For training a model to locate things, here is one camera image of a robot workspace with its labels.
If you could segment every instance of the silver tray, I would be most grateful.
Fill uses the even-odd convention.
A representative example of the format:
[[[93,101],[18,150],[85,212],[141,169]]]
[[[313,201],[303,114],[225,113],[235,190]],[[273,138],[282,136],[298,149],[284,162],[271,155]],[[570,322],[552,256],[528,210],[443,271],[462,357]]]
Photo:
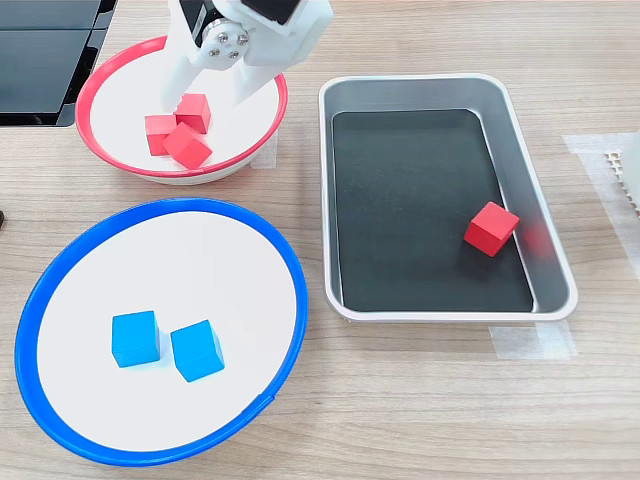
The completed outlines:
[[[324,285],[336,312],[353,322],[537,322],[561,320],[575,309],[575,281],[504,85],[480,74],[344,77],[322,87],[319,103]],[[520,217],[514,252],[517,248],[526,276],[530,311],[370,311],[345,306],[336,211],[335,117],[345,112],[447,110],[466,110],[479,119],[498,195],[505,208]]]

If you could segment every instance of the wood grain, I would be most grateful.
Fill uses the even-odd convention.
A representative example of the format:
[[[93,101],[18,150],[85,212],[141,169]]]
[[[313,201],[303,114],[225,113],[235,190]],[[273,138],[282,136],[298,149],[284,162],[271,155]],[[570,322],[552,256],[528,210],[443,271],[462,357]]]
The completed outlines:
[[[163,0],[120,0],[100,60],[162,35]],[[0,129],[0,478],[640,478],[640,284],[562,135],[640,127],[640,3],[333,2],[313,56],[291,69],[278,168],[198,187],[101,162],[75,128]],[[486,326],[350,326],[322,293],[317,92],[347,74],[483,72],[508,87],[581,300],[570,361],[499,361]],[[15,381],[20,313],[84,230],[170,196],[239,203],[299,255],[307,338],[276,402],[228,442],[161,468],[118,469],[57,445]]]

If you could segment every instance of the blue rim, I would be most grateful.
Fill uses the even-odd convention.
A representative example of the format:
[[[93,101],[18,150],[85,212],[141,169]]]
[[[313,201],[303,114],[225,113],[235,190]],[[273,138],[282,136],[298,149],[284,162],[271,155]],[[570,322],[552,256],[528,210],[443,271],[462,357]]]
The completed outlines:
[[[209,212],[238,220],[264,235],[284,259],[293,279],[297,314],[289,351],[280,370],[256,399],[236,418],[200,440],[167,450],[129,452],[99,445],[72,430],[49,403],[38,375],[37,344],[42,317],[53,293],[67,273],[98,245],[133,225],[176,212]],[[240,431],[269,405],[291,373],[298,357],[308,318],[308,294],[300,262],[285,238],[270,223],[237,205],[205,198],[173,198],[146,203],[118,213],[86,231],[49,265],[22,312],[16,335],[15,364],[24,402],[40,427],[72,452],[108,465],[144,467],[175,462],[201,453]]]

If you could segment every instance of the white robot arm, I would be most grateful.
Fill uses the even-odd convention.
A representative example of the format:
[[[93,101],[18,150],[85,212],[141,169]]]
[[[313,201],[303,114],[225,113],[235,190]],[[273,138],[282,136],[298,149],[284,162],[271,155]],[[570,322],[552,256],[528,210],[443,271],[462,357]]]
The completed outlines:
[[[303,62],[333,18],[329,0],[169,0],[169,11],[167,111],[205,68],[228,71],[220,94],[242,102]]]

